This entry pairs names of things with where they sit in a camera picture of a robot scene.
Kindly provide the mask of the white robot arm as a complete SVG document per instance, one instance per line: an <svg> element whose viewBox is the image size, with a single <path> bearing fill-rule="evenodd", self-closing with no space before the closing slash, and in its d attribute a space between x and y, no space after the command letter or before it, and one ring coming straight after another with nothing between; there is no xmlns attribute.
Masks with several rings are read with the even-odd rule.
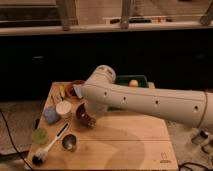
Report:
<svg viewBox="0 0 213 171"><path fill-rule="evenodd" d="M116 73L98 66L81 88L88 112L121 108L213 132L213 92L129 87L115 84Z"/></svg>

